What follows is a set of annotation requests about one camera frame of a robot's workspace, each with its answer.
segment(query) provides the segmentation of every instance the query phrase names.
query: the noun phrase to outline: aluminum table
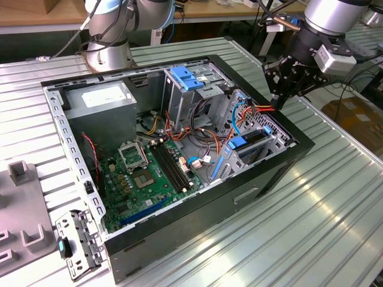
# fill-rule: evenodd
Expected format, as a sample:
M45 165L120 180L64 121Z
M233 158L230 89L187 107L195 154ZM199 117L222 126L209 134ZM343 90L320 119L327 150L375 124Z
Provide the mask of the aluminum table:
M207 54L269 97L260 63L234 41L133 49L140 65ZM0 170L19 159L37 165L53 225L83 204L39 82L86 73L77 56L0 65ZM312 151L260 200L119 286L369 286L383 268L383 162L303 99L282 112L315 142ZM58 251L0 279L26 285L72 286ZM105 262L76 285L114 281Z

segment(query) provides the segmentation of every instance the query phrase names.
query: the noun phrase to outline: blue plastic clip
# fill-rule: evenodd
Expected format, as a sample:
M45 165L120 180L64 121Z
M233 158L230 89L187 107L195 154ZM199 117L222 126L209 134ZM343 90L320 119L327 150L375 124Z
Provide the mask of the blue plastic clip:
M242 136L237 136L236 138L231 139L227 144L230 146L231 149L236 149L241 145L245 145L246 141L243 139Z
M273 130L271 129L271 127L269 126L264 126L263 129L265 130L265 132L268 134L268 135L271 135Z
M192 72L185 67L170 68L172 75L184 87L185 90L195 90L196 88L204 87L204 83L197 80Z

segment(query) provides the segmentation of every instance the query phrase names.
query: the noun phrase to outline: metal bracket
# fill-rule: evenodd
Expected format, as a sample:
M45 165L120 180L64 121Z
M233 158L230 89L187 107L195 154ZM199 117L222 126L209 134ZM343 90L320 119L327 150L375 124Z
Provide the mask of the metal bracket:
M101 266L101 253L105 253L105 248L89 210L72 210L57 220L56 226L59 236L68 240L72 251L66 265L73 282Z

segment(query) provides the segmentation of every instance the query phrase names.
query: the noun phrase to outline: expansion slot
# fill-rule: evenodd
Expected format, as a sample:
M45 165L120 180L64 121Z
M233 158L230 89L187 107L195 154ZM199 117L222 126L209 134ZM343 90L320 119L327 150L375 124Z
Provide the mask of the expansion slot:
M163 145L154 145L149 148L166 177L174 187L177 193L187 191L190 186L180 168L174 162L169 151Z
M124 226L126 224L130 224L132 222L135 222L136 220L139 220L141 218L143 218L144 216L147 216L148 214L151 214L159 209L162 208L163 204L165 203L165 201L167 201L169 199L169 197L161 200L160 202L158 202L157 204L153 205L153 206L150 206L128 218L125 218L123 220L120 221L120 225L121 226Z

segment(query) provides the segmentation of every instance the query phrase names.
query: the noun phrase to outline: motherboard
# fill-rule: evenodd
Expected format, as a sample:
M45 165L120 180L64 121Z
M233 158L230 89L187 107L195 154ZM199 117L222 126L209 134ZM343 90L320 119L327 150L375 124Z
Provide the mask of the motherboard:
M133 146L100 162L105 185L102 201L107 209L104 223L109 232L203 188L192 170L183 170L183 157L172 140L140 148L141 154ZM147 160L145 166L141 156ZM134 163L140 164L133 169Z

